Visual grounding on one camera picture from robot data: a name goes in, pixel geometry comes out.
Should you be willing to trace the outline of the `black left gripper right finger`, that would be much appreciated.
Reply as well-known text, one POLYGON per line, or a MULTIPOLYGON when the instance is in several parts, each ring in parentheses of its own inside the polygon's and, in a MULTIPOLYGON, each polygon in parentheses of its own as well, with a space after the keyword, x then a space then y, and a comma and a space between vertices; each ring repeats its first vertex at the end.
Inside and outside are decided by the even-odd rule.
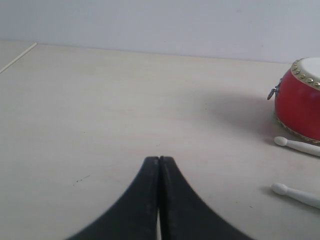
POLYGON ((245 240, 197 195, 173 157, 159 158, 158 209, 163 240, 245 240))

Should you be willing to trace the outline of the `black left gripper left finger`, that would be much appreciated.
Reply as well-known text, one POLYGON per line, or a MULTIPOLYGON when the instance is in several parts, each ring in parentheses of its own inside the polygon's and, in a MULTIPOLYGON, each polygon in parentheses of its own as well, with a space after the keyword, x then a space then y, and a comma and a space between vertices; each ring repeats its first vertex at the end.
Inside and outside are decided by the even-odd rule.
POLYGON ((146 157, 123 195, 70 240, 156 240, 159 158, 146 157))

